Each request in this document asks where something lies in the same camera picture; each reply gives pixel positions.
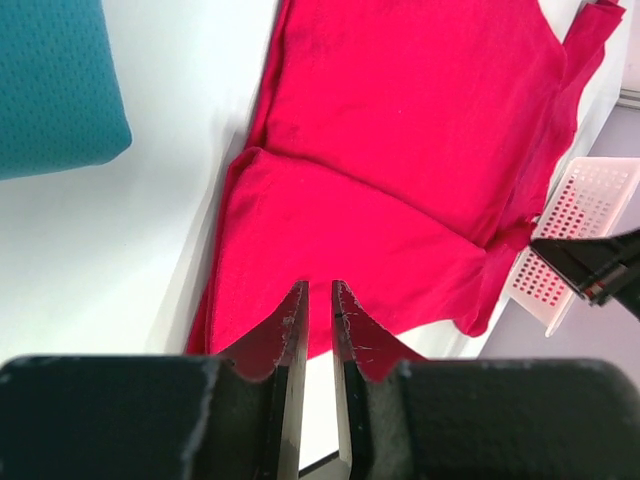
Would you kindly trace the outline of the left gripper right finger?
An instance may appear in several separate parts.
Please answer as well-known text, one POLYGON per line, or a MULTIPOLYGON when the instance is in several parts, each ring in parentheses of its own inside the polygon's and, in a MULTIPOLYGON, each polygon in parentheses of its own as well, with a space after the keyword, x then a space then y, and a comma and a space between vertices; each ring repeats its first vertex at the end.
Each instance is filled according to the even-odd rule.
POLYGON ((592 359, 429 360, 332 285, 351 479, 635 479, 639 393, 592 359))

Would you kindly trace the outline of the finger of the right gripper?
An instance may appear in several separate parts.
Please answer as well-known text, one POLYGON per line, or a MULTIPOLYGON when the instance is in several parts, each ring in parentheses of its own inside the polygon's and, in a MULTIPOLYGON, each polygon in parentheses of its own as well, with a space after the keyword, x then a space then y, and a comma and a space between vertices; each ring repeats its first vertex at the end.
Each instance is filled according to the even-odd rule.
POLYGON ((591 306, 639 304, 639 231, 593 239, 537 238, 530 249, 591 306))

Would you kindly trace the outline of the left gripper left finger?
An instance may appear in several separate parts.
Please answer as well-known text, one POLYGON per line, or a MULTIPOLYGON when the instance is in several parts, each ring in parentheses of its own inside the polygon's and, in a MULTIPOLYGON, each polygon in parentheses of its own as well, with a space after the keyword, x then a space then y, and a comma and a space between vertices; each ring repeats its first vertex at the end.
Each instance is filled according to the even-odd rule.
POLYGON ((309 288, 213 356, 24 356, 1 369, 5 479, 294 479, 309 288))

